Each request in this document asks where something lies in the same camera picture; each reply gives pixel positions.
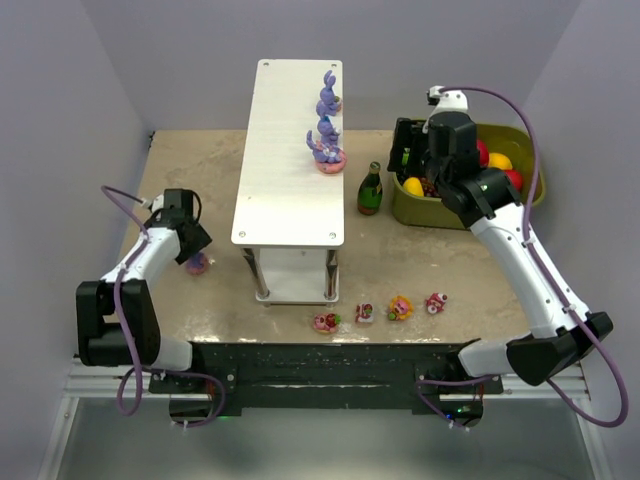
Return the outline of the purple bunny with blue bow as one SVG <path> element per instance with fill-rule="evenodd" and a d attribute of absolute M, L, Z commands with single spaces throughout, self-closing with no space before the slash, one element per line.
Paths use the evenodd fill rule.
<path fill-rule="evenodd" d="M 321 135 L 321 142 L 327 145 L 336 145 L 340 137 L 340 131 L 332 124 L 329 116 L 322 116 L 317 123 L 317 130 Z"/>

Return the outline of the purple bunny with strawberry cake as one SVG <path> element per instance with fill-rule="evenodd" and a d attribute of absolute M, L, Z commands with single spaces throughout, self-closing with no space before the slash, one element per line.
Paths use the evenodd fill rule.
<path fill-rule="evenodd" d="M 324 87 L 320 90 L 319 101 L 316 104 L 316 114 L 319 117 L 335 116 L 341 112 L 343 102 L 334 92 L 333 86 L 336 83 L 336 76 L 331 70 L 325 73 L 323 82 Z"/>

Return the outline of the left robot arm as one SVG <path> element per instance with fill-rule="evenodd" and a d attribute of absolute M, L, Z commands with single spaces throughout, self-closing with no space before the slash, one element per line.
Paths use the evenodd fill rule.
<path fill-rule="evenodd" d="M 193 190 L 167 189 L 149 209 L 124 258 L 100 279 L 77 287 L 78 355 L 87 366 L 191 368 L 192 345 L 161 333 L 151 289 L 171 263 L 184 264 L 212 239 L 200 224 L 202 203 Z"/>

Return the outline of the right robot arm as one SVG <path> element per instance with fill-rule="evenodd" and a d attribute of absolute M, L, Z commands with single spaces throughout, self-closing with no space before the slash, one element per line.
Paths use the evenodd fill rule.
<path fill-rule="evenodd" d="M 515 373 L 537 386 L 583 359 L 613 330 L 567 285 L 533 231 L 523 227 L 518 190 L 498 168 L 483 167 L 468 114 L 398 118 L 388 169 L 428 179 L 445 208 L 486 247 L 511 284 L 529 331 L 503 342 L 473 341 L 458 352 L 470 377 Z"/>

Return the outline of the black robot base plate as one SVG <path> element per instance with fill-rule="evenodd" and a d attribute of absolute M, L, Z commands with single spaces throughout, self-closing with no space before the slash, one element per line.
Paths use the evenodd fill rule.
<path fill-rule="evenodd" d="M 196 343 L 194 364 L 183 376 L 153 375 L 149 390 L 174 401 L 205 394 L 220 381 L 215 398 L 223 414 L 249 408 L 409 410 L 429 414 L 447 394 L 468 395 L 444 412 L 482 414 L 479 394 L 502 392 L 497 375 L 484 381 L 466 374 L 458 344 L 429 343 Z"/>

